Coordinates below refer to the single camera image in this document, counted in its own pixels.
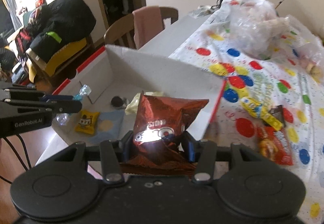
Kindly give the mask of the light blue cracker packet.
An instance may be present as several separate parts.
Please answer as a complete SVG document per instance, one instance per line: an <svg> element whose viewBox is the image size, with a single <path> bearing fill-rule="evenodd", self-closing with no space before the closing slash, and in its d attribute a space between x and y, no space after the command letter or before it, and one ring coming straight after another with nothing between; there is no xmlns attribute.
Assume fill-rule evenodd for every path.
<svg viewBox="0 0 324 224"><path fill-rule="evenodd" d="M105 140L116 140L119 137L123 119L123 110L101 113L97 120L96 132L90 137L89 142L99 144Z"/></svg>

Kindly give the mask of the clear blue candy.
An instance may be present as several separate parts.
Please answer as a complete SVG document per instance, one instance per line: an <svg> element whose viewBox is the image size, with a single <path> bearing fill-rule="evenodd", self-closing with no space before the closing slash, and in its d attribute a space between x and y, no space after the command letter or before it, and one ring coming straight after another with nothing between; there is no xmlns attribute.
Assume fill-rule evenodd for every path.
<svg viewBox="0 0 324 224"><path fill-rule="evenodd" d="M83 85L72 99L74 101L82 101L85 97L87 97L92 92L91 88L88 85Z"/></svg>

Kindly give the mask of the yellow m&m packet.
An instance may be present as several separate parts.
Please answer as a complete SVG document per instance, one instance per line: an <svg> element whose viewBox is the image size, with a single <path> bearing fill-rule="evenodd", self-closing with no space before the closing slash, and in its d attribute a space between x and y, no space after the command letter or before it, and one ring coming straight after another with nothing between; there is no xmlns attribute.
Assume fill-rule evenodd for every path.
<svg viewBox="0 0 324 224"><path fill-rule="evenodd" d="M74 130L78 133L84 133L88 135L94 135L96 132L97 120L100 112L90 112L88 110L82 110L81 116L76 124Z"/></svg>

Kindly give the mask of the dark red foil snack bag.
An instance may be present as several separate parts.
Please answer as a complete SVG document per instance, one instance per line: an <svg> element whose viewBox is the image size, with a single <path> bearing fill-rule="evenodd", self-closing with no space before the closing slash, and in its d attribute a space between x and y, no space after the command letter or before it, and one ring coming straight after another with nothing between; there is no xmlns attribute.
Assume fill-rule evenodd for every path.
<svg viewBox="0 0 324 224"><path fill-rule="evenodd" d="M131 155L121 164L128 174L189 175L195 165L178 147L208 99L180 99L140 94Z"/></svg>

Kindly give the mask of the cream yellow snack pouch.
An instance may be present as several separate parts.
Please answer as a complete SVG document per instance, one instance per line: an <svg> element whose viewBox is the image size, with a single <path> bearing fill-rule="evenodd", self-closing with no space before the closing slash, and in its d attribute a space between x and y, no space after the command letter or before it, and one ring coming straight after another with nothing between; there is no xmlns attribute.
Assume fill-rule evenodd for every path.
<svg viewBox="0 0 324 224"><path fill-rule="evenodd" d="M139 101L140 101L140 95L141 93L137 93L134 98L132 99L132 101L126 106L125 108L125 114L126 115L131 115L131 114L137 114L137 110L138 110L138 105L139 105ZM154 92L144 92L144 95L147 96L164 96L163 92L160 91L154 91Z"/></svg>

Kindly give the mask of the yellow minion candy pack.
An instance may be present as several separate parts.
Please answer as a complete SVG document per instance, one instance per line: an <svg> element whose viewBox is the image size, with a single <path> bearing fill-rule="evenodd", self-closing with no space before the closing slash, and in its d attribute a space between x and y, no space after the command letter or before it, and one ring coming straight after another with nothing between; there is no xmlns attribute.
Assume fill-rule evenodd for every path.
<svg viewBox="0 0 324 224"><path fill-rule="evenodd" d="M242 97L241 105L252 117L263 120L266 124L273 127L276 131L280 131L283 128L283 123L275 118L270 112L252 97Z"/></svg>

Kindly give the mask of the red orange snack bag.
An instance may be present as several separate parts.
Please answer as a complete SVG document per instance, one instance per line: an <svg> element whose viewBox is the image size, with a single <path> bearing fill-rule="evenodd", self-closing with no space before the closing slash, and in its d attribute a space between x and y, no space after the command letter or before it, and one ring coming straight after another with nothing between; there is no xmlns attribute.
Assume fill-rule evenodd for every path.
<svg viewBox="0 0 324 224"><path fill-rule="evenodd" d="M278 165L294 165L294 155L284 127L276 131L271 126L263 125L257 128L256 133L259 153L262 156Z"/></svg>

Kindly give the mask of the dark brown chocolate wrapper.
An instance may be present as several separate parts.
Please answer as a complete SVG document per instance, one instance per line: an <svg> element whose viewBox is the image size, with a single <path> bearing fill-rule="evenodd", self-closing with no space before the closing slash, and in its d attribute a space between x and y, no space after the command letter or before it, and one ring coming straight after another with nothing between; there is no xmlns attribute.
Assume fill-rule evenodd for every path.
<svg viewBox="0 0 324 224"><path fill-rule="evenodd" d="M276 119L278 119L282 124L283 127L286 127L284 115L283 115L283 106L278 105L269 110L269 113L273 115Z"/></svg>

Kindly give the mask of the red white cardboard box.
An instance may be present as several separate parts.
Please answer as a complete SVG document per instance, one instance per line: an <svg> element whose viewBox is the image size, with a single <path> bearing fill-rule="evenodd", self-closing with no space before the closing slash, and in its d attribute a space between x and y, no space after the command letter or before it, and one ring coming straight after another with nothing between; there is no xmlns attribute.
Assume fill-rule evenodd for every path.
<svg viewBox="0 0 324 224"><path fill-rule="evenodd" d="M58 94L75 94L83 85L92 92L83 100L86 110L113 110L114 96L133 98L137 93L160 91L165 97L208 99L186 130L196 140L203 137L214 118L225 81L193 65L170 58L108 45L81 66L74 79L58 88Z"/></svg>

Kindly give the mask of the black jacket pile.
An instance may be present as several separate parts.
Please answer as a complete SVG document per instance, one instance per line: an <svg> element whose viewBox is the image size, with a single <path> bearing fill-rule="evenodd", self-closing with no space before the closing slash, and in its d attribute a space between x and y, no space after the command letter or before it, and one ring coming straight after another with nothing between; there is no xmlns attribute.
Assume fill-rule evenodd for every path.
<svg viewBox="0 0 324 224"><path fill-rule="evenodd" d="M27 59L31 49L48 62L63 46L88 37L96 25L83 0L54 0L33 10L29 22L15 38L18 59Z"/></svg>

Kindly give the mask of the balloon birthday tablecloth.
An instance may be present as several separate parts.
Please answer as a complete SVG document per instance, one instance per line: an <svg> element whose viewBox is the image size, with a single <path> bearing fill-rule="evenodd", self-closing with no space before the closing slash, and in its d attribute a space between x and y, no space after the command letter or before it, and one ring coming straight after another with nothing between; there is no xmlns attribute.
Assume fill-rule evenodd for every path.
<svg viewBox="0 0 324 224"><path fill-rule="evenodd" d="M298 216L305 223L323 223L323 84L300 65L292 46L291 28L271 44L268 59L250 57L230 39L231 5L223 0L216 10L181 44L171 58L224 78L224 94L216 114L217 142L241 142L257 151L257 128L269 126L241 105L252 97L269 111L282 105L286 133L295 163L283 165L306 186Z"/></svg>

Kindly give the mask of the wooden chair left side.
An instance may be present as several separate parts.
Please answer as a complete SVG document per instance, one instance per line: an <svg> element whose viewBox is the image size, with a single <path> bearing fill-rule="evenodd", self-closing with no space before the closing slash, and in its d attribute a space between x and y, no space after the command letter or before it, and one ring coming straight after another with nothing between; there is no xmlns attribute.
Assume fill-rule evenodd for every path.
<svg viewBox="0 0 324 224"><path fill-rule="evenodd" d="M178 9L165 6L159 6L159 8L163 20L163 28L165 30L164 20L169 19L171 23L175 23L178 20ZM134 22L132 13L118 19L106 30L104 42L106 44L126 46L128 48L136 49L134 43Z"/></svg>

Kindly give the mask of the pink towel on chair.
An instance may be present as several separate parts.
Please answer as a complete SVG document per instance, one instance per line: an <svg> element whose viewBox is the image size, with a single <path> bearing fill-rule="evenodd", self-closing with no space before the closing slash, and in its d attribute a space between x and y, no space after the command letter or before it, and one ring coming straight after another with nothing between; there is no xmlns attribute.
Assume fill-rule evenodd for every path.
<svg viewBox="0 0 324 224"><path fill-rule="evenodd" d="M160 8L144 6L132 12L134 22L134 43L140 49L164 30Z"/></svg>

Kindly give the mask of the large clear plastic bag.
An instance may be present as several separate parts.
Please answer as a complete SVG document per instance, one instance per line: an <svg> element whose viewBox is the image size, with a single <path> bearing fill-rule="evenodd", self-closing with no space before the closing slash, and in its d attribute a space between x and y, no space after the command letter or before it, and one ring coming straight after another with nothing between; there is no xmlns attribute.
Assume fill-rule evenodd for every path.
<svg viewBox="0 0 324 224"><path fill-rule="evenodd" d="M268 59L270 44L289 30L289 18L279 17L267 0L238 0L231 5L230 39L244 54Z"/></svg>

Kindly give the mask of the plastic bag with cookies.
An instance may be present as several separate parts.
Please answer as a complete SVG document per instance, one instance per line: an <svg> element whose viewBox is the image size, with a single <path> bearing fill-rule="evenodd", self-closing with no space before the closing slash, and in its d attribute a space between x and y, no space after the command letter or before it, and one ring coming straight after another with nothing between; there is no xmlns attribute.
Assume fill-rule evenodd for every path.
<svg viewBox="0 0 324 224"><path fill-rule="evenodd" d="M299 58L300 65L309 73L313 79L323 84L323 43L322 40L313 35L294 16L288 15L291 28L292 46Z"/></svg>

